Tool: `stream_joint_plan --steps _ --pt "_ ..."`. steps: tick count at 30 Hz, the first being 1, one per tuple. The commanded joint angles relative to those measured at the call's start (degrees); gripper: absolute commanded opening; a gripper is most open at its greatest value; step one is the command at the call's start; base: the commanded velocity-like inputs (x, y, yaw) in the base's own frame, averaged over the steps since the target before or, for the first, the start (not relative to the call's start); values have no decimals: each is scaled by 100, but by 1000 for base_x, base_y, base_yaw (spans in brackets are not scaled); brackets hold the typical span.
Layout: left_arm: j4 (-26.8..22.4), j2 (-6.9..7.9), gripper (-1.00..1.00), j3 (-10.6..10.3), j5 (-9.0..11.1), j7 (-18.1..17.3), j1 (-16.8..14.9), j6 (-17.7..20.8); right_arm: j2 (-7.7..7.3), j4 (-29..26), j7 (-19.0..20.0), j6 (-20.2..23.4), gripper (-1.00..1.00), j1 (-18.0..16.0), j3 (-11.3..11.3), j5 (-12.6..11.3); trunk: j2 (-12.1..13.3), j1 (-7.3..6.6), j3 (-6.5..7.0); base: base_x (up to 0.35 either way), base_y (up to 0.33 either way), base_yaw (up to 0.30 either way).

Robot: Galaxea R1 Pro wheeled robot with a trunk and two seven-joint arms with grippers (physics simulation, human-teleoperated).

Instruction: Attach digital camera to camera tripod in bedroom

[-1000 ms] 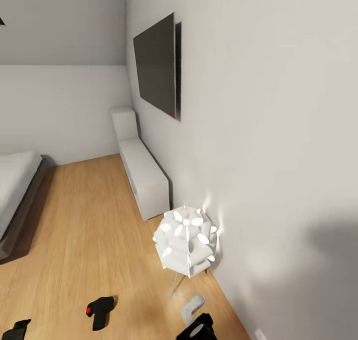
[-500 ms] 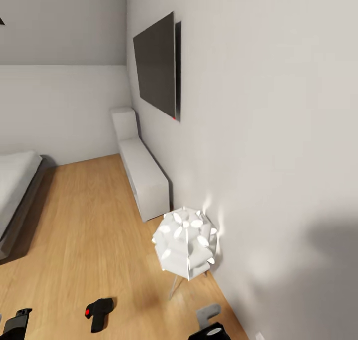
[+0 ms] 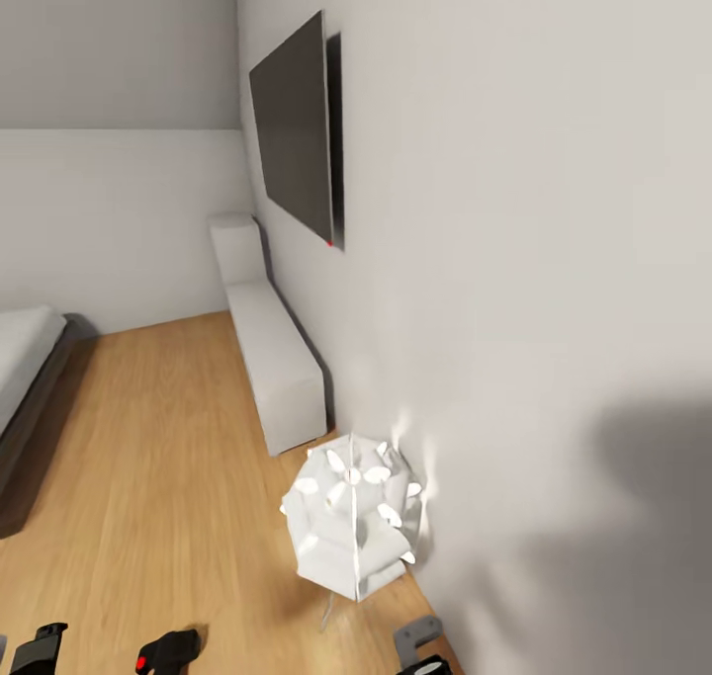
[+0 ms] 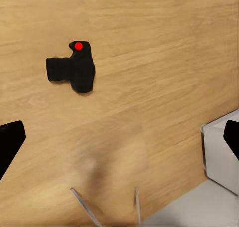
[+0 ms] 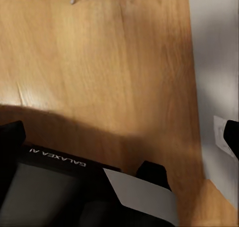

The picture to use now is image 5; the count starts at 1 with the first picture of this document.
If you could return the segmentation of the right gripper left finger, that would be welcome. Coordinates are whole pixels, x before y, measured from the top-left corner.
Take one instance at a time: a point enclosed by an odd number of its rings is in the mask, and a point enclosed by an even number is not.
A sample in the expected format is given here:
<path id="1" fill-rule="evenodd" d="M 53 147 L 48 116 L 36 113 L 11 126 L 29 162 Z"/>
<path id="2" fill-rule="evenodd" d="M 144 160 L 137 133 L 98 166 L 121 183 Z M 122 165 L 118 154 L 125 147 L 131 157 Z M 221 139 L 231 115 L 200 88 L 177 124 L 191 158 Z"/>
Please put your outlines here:
<path id="1" fill-rule="evenodd" d="M 21 120 L 0 126 L 0 180 L 26 139 Z"/>

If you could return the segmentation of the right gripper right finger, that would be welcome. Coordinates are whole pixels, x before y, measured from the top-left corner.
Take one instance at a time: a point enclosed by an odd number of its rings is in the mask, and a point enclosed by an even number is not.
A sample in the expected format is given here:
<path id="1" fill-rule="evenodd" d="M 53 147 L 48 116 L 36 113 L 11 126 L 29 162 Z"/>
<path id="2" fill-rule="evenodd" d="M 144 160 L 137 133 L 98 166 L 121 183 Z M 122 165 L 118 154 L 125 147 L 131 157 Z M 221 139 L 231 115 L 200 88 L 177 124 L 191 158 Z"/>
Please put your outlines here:
<path id="1" fill-rule="evenodd" d="M 223 138 L 239 160 L 239 122 L 228 120 Z"/>

